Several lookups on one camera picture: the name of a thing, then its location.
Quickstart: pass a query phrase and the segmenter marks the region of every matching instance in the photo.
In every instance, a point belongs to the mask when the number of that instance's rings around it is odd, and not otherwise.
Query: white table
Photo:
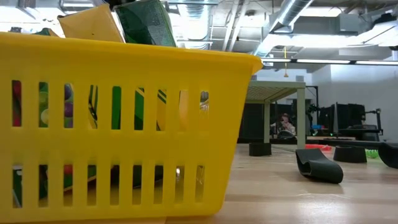
[[[250,81],[246,103],[264,104],[264,143],[269,143],[269,105],[297,92],[297,148],[305,148],[305,83]]]

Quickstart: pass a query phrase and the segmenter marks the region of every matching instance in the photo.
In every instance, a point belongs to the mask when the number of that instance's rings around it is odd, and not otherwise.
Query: black rubber band
[[[304,177],[339,184],[343,180],[341,167],[323,155],[320,149],[297,149],[298,170]]]
[[[379,156],[387,166],[398,169],[398,144],[382,143],[379,147]]]

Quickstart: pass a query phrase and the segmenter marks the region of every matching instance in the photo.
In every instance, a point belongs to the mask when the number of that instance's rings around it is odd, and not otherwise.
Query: fluorescent light
[[[298,63],[349,63],[349,60],[297,59]]]
[[[63,3],[62,7],[94,7],[94,5],[92,3]]]
[[[284,62],[289,63],[291,59],[288,58],[262,58],[262,62]]]
[[[398,65],[398,61],[357,61],[356,65]]]

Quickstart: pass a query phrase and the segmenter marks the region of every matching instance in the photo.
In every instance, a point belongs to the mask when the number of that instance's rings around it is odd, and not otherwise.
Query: wooden table
[[[60,223],[398,223],[397,169],[379,159],[367,164],[339,162],[344,171],[341,184],[314,182],[299,174],[296,146],[272,147],[272,156],[249,157],[247,144],[237,146],[223,208],[212,217]]]

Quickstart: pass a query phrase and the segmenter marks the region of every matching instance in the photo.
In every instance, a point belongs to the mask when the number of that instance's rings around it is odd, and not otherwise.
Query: person
[[[278,131],[288,131],[293,135],[296,135],[296,128],[289,121],[289,115],[287,113],[282,114],[280,123],[278,124]]]

